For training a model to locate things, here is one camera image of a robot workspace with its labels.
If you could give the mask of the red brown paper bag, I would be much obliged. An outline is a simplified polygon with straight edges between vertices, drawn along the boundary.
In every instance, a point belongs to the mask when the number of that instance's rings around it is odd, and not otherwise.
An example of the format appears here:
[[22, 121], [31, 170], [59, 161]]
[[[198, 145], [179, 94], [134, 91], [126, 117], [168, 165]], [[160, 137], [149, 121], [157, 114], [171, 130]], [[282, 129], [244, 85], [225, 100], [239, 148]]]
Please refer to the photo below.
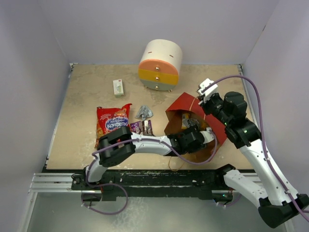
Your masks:
[[165, 135], [172, 147], [190, 162], [211, 160], [227, 136], [224, 125], [212, 115], [206, 115], [199, 99], [184, 92], [166, 110], [168, 123]]

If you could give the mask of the dark brown candy packet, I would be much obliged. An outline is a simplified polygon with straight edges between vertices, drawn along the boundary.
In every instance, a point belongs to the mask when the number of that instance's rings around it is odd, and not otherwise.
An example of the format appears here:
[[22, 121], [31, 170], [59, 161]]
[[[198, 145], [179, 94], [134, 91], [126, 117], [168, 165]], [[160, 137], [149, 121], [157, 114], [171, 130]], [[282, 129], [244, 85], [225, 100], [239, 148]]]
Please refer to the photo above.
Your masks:
[[144, 120], [142, 121], [142, 130], [143, 130], [143, 135], [146, 136], [153, 136], [153, 129], [152, 129], [152, 124], [150, 120]]

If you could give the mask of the silver foil snack packet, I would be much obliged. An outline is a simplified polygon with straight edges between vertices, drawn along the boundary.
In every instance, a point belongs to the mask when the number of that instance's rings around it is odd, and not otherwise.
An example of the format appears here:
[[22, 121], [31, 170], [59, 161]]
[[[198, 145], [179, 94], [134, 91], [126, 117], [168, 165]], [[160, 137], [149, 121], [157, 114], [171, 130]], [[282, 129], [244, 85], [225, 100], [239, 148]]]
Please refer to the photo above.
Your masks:
[[152, 117], [154, 114], [152, 112], [152, 110], [147, 106], [147, 105], [142, 105], [135, 118], [140, 118], [142, 121], [146, 120], [147, 118]]

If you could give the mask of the red candy snack bag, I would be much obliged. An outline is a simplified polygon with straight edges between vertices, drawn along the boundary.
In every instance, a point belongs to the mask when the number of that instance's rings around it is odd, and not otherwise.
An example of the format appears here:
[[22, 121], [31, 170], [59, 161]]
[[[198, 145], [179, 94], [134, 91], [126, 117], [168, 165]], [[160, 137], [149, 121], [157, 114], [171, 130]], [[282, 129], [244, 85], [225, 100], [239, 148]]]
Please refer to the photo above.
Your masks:
[[129, 112], [131, 103], [125, 104], [121, 108], [97, 107], [97, 131], [95, 149], [98, 147], [99, 139], [122, 127], [129, 125]]

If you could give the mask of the yellow candy packet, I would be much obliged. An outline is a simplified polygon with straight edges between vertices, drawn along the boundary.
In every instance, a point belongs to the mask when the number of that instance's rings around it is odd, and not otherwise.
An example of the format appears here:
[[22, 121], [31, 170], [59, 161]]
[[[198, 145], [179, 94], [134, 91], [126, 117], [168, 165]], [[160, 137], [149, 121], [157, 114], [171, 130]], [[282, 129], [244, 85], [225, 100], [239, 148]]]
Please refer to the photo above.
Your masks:
[[208, 123], [205, 120], [197, 120], [197, 126], [200, 131], [206, 131], [207, 127], [209, 126]]

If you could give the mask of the purple candy packet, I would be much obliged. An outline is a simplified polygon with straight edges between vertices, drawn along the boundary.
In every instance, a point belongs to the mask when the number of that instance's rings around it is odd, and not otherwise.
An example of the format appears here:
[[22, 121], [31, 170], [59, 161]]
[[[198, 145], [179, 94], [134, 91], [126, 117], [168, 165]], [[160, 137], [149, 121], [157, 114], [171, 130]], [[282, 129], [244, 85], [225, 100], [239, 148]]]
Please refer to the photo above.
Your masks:
[[130, 129], [136, 134], [143, 134], [143, 125], [141, 121], [130, 123]]

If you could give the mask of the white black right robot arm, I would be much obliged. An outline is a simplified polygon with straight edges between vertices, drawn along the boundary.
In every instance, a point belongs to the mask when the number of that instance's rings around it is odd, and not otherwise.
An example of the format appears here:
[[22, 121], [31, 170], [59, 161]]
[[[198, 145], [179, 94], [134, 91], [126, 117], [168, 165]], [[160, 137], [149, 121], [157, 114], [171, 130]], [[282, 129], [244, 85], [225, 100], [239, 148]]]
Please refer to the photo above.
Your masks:
[[229, 186], [239, 191], [257, 207], [260, 217], [271, 228], [298, 214], [305, 217], [308, 195], [298, 193], [280, 171], [262, 140], [260, 130], [246, 117], [244, 96], [233, 91], [226, 93], [224, 98], [215, 90], [200, 90], [198, 93], [204, 113], [214, 116], [224, 125], [227, 138], [250, 162], [263, 184], [255, 184], [231, 167], [216, 175], [215, 185], [220, 189]]

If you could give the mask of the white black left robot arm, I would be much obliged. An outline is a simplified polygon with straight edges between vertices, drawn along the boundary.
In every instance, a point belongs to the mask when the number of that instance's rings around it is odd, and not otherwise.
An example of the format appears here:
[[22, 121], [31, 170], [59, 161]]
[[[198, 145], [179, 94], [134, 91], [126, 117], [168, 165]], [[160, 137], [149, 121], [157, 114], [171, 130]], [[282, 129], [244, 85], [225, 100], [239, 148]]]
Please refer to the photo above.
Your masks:
[[137, 134], [121, 127], [99, 139], [97, 150], [92, 153], [94, 160], [86, 167], [82, 183], [88, 189], [97, 188], [108, 168], [121, 164], [133, 154], [180, 156], [198, 152], [206, 148], [207, 143], [206, 131], [196, 126], [161, 137]]

